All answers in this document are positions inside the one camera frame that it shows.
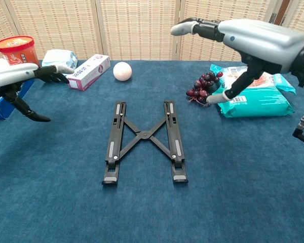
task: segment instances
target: bunch of grapes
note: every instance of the bunch of grapes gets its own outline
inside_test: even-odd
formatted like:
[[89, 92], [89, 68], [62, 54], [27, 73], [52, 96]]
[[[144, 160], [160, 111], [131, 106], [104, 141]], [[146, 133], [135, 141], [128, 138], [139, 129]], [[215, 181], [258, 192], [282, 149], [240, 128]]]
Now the bunch of grapes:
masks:
[[207, 105], [207, 97], [218, 89], [219, 78], [222, 76], [222, 72], [216, 75], [214, 72], [202, 74], [201, 77], [195, 81], [194, 87], [186, 92], [186, 95], [189, 97], [189, 102], [195, 100], [201, 105]]

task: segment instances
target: black laptop stand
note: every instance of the black laptop stand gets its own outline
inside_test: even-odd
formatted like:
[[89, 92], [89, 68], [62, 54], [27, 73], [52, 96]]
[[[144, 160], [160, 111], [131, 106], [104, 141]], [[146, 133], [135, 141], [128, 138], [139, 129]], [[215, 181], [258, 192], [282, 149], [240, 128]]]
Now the black laptop stand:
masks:
[[[173, 183], [188, 182], [176, 108], [174, 102], [171, 100], [164, 101], [163, 105], [165, 116], [149, 131], [141, 131], [126, 118], [126, 102], [116, 102], [106, 154], [106, 169], [102, 181], [103, 185], [118, 183], [121, 159], [141, 139], [149, 139], [157, 146], [157, 148], [170, 158]], [[153, 136], [153, 134], [164, 125], [164, 123], [167, 125], [169, 148]], [[131, 129], [136, 136], [131, 142], [122, 148], [124, 124], [127, 125], [127, 127]]]

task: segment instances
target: ping pong ball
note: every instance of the ping pong ball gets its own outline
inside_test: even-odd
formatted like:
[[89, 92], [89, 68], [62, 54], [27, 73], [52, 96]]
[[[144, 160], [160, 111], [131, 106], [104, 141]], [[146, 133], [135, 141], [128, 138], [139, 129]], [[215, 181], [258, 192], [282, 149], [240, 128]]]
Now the ping pong ball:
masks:
[[132, 76], [132, 68], [126, 62], [119, 62], [113, 67], [113, 75], [119, 81], [126, 81]]

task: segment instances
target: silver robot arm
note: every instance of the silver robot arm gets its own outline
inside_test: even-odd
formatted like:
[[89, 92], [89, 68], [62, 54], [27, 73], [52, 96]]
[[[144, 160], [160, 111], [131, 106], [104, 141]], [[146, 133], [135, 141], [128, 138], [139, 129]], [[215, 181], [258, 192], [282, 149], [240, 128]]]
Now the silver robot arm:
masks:
[[0, 97], [3, 97], [11, 103], [17, 110], [29, 119], [36, 122], [49, 122], [46, 116], [39, 115], [29, 108], [17, 92], [20, 91], [22, 84], [32, 78], [38, 78], [47, 83], [64, 82], [69, 83], [68, 79], [63, 75], [74, 73], [72, 68], [65, 65], [52, 65], [46, 67], [38, 67], [34, 63], [22, 63], [8, 66], [4, 70], [0, 70]]
[[[172, 35], [198, 34], [239, 52], [247, 71], [241, 74], [228, 90], [210, 95], [207, 103], [232, 100], [264, 72], [270, 74], [291, 73], [304, 88], [304, 33], [279, 25], [251, 19], [207, 21], [188, 18], [174, 25]], [[304, 116], [293, 136], [304, 142]]]

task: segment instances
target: red lid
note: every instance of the red lid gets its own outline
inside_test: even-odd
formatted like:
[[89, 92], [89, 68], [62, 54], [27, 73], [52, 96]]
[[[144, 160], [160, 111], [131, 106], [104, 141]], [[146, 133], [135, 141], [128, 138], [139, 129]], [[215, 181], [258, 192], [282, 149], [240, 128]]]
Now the red lid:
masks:
[[0, 40], [0, 52], [19, 52], [35, 44], [34, 39], [26, 35], [12, 36]]

